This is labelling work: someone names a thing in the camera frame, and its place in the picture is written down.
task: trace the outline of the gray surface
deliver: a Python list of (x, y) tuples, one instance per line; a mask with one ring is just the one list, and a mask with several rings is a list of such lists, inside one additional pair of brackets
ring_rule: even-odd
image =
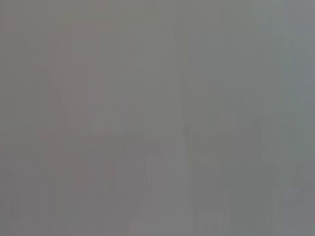
[(1, 235), (313, 235), (314, 7), (2, 1)]

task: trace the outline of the gray background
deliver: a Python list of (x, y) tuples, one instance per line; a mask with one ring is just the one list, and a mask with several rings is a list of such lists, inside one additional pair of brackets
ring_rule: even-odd
[(3, 235), (313, 235), (314, 8), (3, 0)]

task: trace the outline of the blurry surface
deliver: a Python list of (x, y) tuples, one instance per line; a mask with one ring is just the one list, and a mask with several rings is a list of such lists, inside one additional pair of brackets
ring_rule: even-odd
[(2, 1), (4, 235), (313, 235), (314, 7)]

